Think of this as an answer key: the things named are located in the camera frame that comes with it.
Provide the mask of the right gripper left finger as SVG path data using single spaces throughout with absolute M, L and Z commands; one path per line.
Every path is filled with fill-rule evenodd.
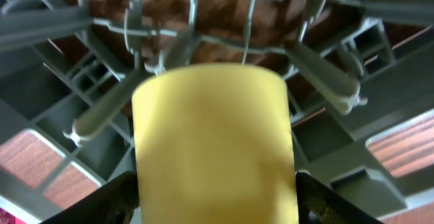
M 120 174 L 43 224 L 129 224 L 139 207 L 137 174 Z

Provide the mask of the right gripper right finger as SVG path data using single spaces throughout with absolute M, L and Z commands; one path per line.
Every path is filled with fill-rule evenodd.
M 296 173 L 300 224 L 382 224 L 305 172 Z

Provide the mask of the yellow plastic cup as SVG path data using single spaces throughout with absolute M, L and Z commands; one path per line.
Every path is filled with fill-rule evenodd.
M 132 96 L 143 223 L 297 223 L 287 86 L 268 69 L 201 64 Z

